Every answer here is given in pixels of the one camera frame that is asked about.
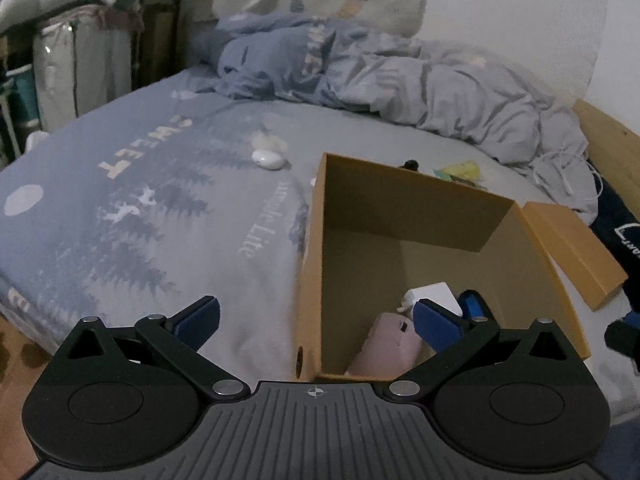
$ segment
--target box lid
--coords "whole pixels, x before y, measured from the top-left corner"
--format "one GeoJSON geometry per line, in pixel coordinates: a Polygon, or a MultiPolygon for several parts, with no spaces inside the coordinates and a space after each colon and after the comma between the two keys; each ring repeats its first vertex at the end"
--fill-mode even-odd
{"type": "Polygon", "coordinates": [[[591,310],[599,309],[627,279],[620,264],[571,209],[529,202],[524,214],[591,310]]]}

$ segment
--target white wall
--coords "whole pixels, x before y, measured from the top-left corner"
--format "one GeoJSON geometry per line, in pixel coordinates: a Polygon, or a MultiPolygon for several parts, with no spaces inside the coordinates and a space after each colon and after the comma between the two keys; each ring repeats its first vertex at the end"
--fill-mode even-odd
{"type": "Polygon", "coordinates": [[[609,0],[585,99],[640,134],[640,0],[609,0]]]}
{"type": "Polygon", "coordinates": [[[481,46],[525,66],[560,95],[582,97],[608,0],[427,0],[419,37],[481,46]]]}

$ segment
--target wooden floor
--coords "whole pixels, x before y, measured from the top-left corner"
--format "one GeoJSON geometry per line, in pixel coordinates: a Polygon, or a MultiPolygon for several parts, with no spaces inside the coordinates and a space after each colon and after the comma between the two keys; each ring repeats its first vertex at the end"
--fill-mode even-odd
{"type": "Polygon", "coordinates": [[[22,404],[48,354],[0,317],[0,479],[17,480],[37,462],[22,428],[22,404]]]}

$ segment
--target pink object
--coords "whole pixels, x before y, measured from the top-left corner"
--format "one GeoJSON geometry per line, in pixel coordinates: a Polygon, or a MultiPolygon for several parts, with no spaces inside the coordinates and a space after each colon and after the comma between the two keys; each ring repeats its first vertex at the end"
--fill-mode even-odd
{"type": "Polygon", "coordinates": [[[405,316],[380,314],[346,375],[395,378],[413,368],[422,339],[405,316]]]}

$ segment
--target teal container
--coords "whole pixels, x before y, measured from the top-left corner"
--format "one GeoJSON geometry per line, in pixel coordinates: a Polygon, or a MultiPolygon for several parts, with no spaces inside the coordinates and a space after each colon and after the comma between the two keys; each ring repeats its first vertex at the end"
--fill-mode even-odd
{"type": "Polygon", "coordinates": [[[9,108],[14,124],[27,124],[40,120],[38,110],[38,94],[36,92],[36,81],[33,76],[33,65],[28,64],[9,70],[5,77],[14,84],[9,95],[9,108]]]}

